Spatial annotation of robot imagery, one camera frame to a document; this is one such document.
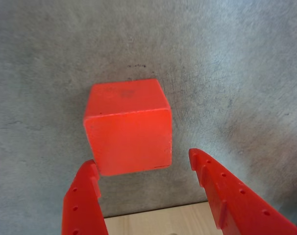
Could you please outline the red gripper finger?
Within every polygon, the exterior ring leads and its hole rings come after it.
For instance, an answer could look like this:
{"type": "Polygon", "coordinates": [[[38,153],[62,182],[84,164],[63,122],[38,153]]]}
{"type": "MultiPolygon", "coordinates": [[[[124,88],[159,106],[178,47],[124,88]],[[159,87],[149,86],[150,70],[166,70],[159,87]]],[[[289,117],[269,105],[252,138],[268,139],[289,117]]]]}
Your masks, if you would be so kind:
{"type": "Polygon", "coordinates": [[[101,197],[99,173],[94,160],[82,164],[63,199],[63,235],[107,235],[98,202],[101,197]]]}
{"type": "Polygon", "coordinates": [[[225,235],[297,235],[297,226],[204,151],[189,150],[218,229],[225,235]]]}

